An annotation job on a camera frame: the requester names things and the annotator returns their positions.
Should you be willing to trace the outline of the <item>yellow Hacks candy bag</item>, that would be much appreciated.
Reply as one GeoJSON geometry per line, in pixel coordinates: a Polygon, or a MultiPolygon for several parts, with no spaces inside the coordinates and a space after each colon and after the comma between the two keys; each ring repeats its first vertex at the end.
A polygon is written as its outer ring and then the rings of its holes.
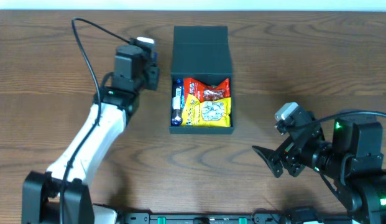
{"type": "Polygon", "coordinates": [[[200,102],[194,95],[188,95],[182,112],[181,126],[229,128],[231,97],[200,102]]]}

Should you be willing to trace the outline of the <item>dark blue chocolate bar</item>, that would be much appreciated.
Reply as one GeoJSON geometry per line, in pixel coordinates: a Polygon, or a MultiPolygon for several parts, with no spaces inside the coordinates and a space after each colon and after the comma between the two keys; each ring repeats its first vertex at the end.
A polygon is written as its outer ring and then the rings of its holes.
{"type": "Polygon", "coordinates": [[[172,126],[179,126],[182,124],[184,102],[184,82],[183,79],[177,79],[172,88],[172,126]]]}

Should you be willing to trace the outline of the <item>blue Oreo cookie pack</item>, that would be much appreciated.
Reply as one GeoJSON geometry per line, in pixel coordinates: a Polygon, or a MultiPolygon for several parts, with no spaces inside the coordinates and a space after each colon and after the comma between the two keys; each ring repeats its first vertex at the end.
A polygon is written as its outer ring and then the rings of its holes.
{"type": "Polygon", "coordinates": [[[172,88],[172,109],[182,110],[185,106],[185,90],[183,79],[177,79],[172,88]]]}

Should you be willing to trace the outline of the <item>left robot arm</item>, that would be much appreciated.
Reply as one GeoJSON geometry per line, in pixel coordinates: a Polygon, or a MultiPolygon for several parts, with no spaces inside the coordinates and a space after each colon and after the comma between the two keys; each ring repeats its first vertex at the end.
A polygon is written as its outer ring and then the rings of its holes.
{"type": "Polygon", "coordinates": [[[116,49],[114,71],[104,77],[90,113],[65,152],[44,173],[32,171],[22,186],[23,223],[119,223],[119,212],[94,205],[90,185],[116,138],[139,106],[139,92],[156,90],[154,44],[116,49]]]}

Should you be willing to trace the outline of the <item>blue Eclipse mints box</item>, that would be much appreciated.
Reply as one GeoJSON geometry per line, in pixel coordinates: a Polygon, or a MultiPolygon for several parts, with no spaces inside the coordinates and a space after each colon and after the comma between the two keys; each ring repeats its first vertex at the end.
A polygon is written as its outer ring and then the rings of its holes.
{"type": "Polygon", "coordinates": [[[156,62],[157,61],[157,52],[152,53],[152,61],[156,62]]]}

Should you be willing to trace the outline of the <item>red Hacks candy bag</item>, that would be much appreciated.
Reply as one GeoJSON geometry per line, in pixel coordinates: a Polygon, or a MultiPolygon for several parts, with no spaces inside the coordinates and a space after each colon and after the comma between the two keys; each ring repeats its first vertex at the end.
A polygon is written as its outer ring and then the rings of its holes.
{"type": "Polygon", "coordinates": [[[194,78],[184,78],[183,86],[185,98],[187,98],[188,95],[193,95],[200,102],[220,100],[231,96],[230,81],[228,78],[217,86],[205,85],[194,78]]]}

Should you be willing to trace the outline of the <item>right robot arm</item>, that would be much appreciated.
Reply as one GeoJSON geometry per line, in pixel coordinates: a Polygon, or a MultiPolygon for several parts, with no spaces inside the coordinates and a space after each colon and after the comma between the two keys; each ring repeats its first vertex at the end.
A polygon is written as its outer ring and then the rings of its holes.
{"type": "Polygon", "coordinates": [[[320,175],[359,223],[386,223],[386,169],[381,152],[386,113],[342,110],[317,119],[295,102],[275,113],[275,128],[288,137],[276,149],[253,146],[273,176],[298,177],[304,168],[320,175]]]}

